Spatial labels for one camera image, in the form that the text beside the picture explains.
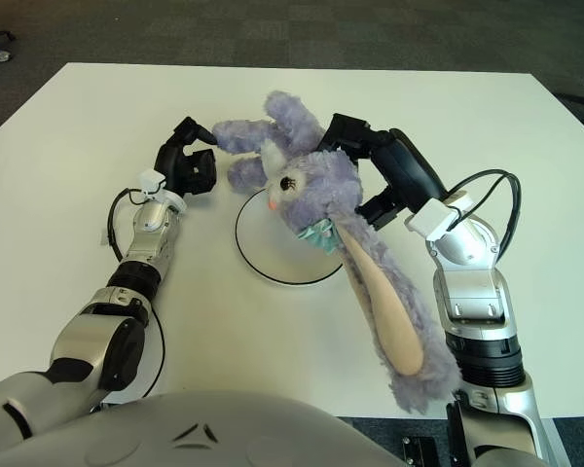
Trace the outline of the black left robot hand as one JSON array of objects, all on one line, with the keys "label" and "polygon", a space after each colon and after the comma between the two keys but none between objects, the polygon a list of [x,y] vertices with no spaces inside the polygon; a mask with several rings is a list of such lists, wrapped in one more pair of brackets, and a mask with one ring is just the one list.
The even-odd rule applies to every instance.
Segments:
[{"label": "black left robot hand", "polygon": [[212,149],[184,154],[184,148],[201,141],[217,146],[216,137],[191,117],[186,117],[161,146],[154,169],[165,177],[165,188],[181,198],[186,194],[210,192],[217,181],[216,163]]}]

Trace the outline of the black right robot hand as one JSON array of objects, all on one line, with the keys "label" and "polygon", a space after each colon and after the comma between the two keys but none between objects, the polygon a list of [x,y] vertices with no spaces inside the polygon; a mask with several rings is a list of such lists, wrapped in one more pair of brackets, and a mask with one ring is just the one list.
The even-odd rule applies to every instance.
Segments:
[{"label": "black right robot hand", "polygon": [[341,149],[354,164],[367,159],[381,174],[386,182],[384,190],[356,208],[377,230],[394,220],[403,209],[417,213],[430,199],[448,197],[438,174],[397,128],[373,130],[363,120],[335,113],[316,149]]}]

